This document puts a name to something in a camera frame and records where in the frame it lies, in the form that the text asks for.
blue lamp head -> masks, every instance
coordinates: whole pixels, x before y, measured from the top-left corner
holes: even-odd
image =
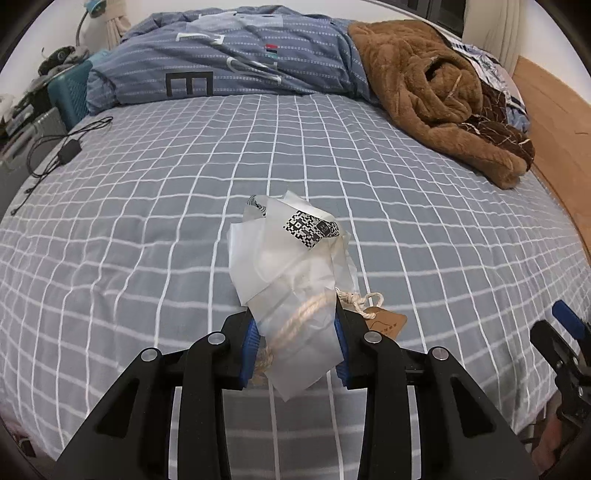
[[[88,0],[84,4],[84,8],[86,8],[86,11],[91,18],[100,17],[103,13],[105,13],[105,9],[107,8],[107,0]]]

gray bedsheet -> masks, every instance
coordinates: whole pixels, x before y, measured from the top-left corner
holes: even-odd
[[[559,298],[587,318],[591,269],[533,174],[498,190],[336,95],[109,113],[0,224],[0,395],[52,456],[141,349],[186,348],[240,309],[226,230],[250,195],[288,189],[351,232],[362,293],[408,315],[402,346],[447,347],[517,430],[553,392],[528,328]],[[234,478],[356,478],[365,392],[334,371],[287,403],[228,393],[225,411]]]

window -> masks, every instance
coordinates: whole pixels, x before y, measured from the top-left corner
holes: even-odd
[[[441,25],[462,36],[466,0],[382,0],[384,3],[408,10],[419,17]]]

plastic bag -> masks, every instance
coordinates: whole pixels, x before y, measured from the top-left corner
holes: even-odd
[[[284,400],[342,362],[336,288],[358,292],[350,235],[292,192],[252,196],[228,231],[230,277],[272,351],[265,375]]]

blue gripper pad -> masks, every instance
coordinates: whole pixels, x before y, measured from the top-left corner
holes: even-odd
[[[343,386],[347,387],[349,385],[349,349],[347,348],[347,341],[345,340],[345,334],[343,333],[343,328],[338,316],[335,316],[335,330],[336,336],[339,339],[340,350],[343,353],[344,358],[344,360],[336,366],[336,374],[343,383]]]
[[[577,317],[569,306],[562,300],[552,306],[552,315],[566,328],[575,340],[582,340],[585,336],[585,324]]]
[[[256,353],[261,344],[261,335],[256,328],[256,321],[254,318],[248,324],[244,342],[242,343],[242,368],[240,370],[240,383],[242,388],[248,385],[248,381],[252,378],[255,371]]]

